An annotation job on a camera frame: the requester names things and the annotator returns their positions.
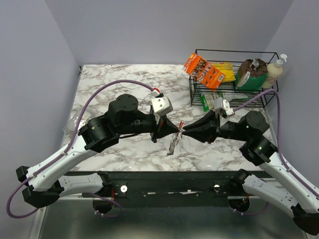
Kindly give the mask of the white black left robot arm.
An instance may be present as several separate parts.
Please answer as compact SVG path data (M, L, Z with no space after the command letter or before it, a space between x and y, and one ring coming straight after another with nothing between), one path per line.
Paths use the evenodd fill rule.
M26 186L22 191L24 201L42 208L56 202L60 197L94 193L107 196L112 183L105 172L71 176L68 174L80 162L117 144L122 135L136 136L149 133L151 140L178 132L168 118L172 105L168 97L159 95L151 100L149 114L138 110L138 100L123 94L109 103L108 111L89 120L75 134L74 140L38 166L20 167L16 173Z

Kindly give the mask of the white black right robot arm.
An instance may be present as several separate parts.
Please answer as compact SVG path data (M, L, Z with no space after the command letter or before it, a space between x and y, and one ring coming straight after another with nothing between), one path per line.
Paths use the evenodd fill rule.
M229 181L235 195L255 195L281 209L307 234L319 234L319 189L286 160L279 147L264 137L269 124L261 112L250 111L239 122L220 123L216 112L183 128L183 135L200 142L212 143L216 138L243 141L242 155L249 162L271 175L283 189L269 185L252 173L240 169Z

